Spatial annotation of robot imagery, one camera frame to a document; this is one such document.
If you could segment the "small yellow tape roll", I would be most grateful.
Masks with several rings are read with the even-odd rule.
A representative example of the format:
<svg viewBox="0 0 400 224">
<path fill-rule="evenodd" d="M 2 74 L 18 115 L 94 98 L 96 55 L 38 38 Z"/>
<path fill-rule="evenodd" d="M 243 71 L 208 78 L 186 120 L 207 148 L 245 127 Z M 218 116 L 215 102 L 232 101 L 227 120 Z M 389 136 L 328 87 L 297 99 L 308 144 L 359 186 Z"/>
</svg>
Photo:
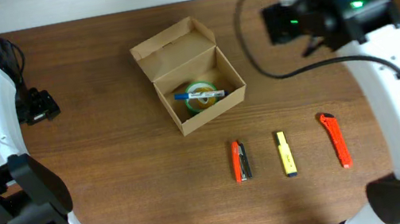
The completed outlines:
<svg viewBox="0 0 400 224">
<path fill-rule="evenodd" d="M 206 91 L 214 91 L 214 89 L 212 87 L 200 87 L 200 88 L 196 88 L 194 90 L 195 93 L 201 93 L 201 92 L 206 92 Z M 216 97 L 207 97 L 207 98 L 199 98 L 197 99 L 198 102 L 198 106 L 201 109 L 207 109 L 208 107 L 212 106 L 213 104 L 215 104 L 217 101 Z"/>
</svg>

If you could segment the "brown cardboard box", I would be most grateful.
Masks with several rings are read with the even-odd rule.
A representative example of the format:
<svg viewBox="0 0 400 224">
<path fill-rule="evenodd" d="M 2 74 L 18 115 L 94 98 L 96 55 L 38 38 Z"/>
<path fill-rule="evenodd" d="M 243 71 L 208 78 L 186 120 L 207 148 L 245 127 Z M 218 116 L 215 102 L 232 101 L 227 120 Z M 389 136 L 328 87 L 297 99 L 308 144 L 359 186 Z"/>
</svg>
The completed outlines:
<svg viewBox="0 0 400 224">
<path fill-rule="evenodd" d="M 193 17 L 134 46 L 130 54 L 185 136 L 245 99 L 247 84 L 219 49 L 214 33 Z M 185 100 L 176 100 L 174 95 L 200 81 L 212 83 L 217 91 L 225 90 L 227 96 L 217 97 L 214 105 L 192 114 Z"/>
</svg>

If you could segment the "blue white marker pen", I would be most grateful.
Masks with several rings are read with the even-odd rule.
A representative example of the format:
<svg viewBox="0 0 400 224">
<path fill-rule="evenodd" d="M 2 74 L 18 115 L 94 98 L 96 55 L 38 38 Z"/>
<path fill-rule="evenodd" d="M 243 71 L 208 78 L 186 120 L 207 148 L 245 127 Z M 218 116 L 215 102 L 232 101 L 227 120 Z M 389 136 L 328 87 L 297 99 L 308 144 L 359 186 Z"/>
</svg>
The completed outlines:
<svg viewBox="0 0 400 224">
<path fill-rule="evenodd" d="M 186 99 L 202 99 L 202 98 L 222 98 L 226 97 L 227 92 L 225 90 L 221 91 L 201 91 L 201 92 L 191 92 L 191 93 L 180 93 L 175 94 L 174 98 L 176 100 L 186 100 Z"/>
</svg>

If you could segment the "green tape roll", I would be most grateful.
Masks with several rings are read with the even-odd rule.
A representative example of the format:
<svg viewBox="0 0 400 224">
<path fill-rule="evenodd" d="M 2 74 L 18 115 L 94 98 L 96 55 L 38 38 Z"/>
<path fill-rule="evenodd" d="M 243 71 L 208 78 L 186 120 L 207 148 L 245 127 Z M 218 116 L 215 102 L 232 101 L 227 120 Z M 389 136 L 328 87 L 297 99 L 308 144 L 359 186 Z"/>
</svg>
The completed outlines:
<svg viewBox="0 0 400 224">
<path fill-rule="evenodd" d="M 204 81 L 200 81 L 200 82 L 195 82 L 195 83 L 190 83 L 190 85 L 187 86 L 185 92 L 186 93 L 191 93 L 194 92 L 194 90 L 196 88 L 200 88 L 200 87 L 212 87 L 214 89 L 214 91 L 216 91 L 216 87 L 209 82 L 204 82 Z M 184 101 L 185 105 L 187 106 L 189 112 L 191 112 L 192 114 L 198 114 L 201 113 L 203 110 L 205 109 L 201 109 L 198 106 L 198 102 L 197 99 L 186 99 Z"/>
</svg>

